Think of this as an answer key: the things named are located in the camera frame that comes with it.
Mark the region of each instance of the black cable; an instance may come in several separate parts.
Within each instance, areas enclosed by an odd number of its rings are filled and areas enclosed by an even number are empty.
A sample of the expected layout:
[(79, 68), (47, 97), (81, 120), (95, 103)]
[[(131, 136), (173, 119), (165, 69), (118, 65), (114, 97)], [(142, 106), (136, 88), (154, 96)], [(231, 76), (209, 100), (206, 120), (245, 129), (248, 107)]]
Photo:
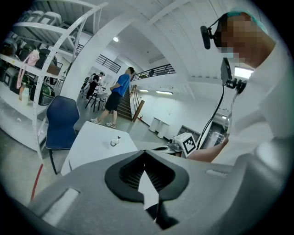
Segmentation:
[(220, 98), (220, 102), (219, 102), (219, 104), (217, 105), (217, 107), (215, 109), (215, 112), (213, 113), (213, 115), (211, 116), (211, 118), (209, 119), (209, 121), (206, 123), (206, 125), (205, 125), (205, 127), (204, 127), (204, 129), (203, 129), (203, 131), (202, 131), (202, 133), (200, 135), (200, 139), (199, 139), (199, 142), (197, 144), (196, 150), (199, 149), (201, 139), (202, 139), (202, 137), (203, 137), (206, 129), (208, 128), (209, 124), (212, 122), (212, 119), (215, 117), (215, 115), (216, 115), (219, 107), (221, 106), (222, 99), (224, 98), (224, 93), (225, 93), (225, 86), (222, 87), (222, 95), (221, 95), (221, 98)]

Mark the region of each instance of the white bottle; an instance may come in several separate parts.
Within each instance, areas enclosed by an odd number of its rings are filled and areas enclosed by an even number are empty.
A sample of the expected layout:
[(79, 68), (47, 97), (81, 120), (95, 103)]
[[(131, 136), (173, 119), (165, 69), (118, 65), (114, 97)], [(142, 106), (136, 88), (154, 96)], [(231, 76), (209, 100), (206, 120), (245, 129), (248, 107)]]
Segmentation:
[(22, 93), (22, 104), (24, 106), (28, 105), (29, 89), (26, 87)]

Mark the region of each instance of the sneaker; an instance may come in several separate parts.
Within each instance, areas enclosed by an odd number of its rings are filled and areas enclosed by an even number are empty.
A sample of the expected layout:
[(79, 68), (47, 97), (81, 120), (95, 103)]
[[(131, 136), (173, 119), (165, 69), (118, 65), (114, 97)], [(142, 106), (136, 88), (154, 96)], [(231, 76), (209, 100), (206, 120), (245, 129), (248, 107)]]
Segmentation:
[(90, 119), (91, 122), (95, 123), (95, 124), (101, 124), (101, 121), (98, 121), (97, 118), (94, 118), (94, 119)]
[(115, 125), (113, 125), (113, 123), (106, 123), (107, 126), (115, 128)]

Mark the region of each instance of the blue chair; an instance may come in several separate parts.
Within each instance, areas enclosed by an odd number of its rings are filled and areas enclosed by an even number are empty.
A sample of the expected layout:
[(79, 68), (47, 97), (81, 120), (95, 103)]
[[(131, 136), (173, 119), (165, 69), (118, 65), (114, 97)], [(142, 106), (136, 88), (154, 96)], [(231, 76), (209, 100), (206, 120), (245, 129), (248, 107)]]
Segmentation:
[(77, 103), (64, 96), (56, 96), (46, 110), (48, 130), (46, 148), (49, 150), (54, 173), (57, 174), (52, 157), (52, 150), (70, 149), (77, 134), (74, 125), (80, 115)]

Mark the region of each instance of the blue t-shirt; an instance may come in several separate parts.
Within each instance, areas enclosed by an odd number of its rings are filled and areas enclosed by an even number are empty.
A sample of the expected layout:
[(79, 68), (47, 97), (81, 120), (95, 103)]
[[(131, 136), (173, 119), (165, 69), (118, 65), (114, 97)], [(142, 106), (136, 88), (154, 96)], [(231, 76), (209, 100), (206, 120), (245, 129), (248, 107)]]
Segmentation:
[(130, 76), (128, 74), (120, 75), (117, 83), (120, 85), (118, 88), (114, 88), (112, 91), (118, 92), (121, 96), (124, 96), (126, 90), (130, 85)]

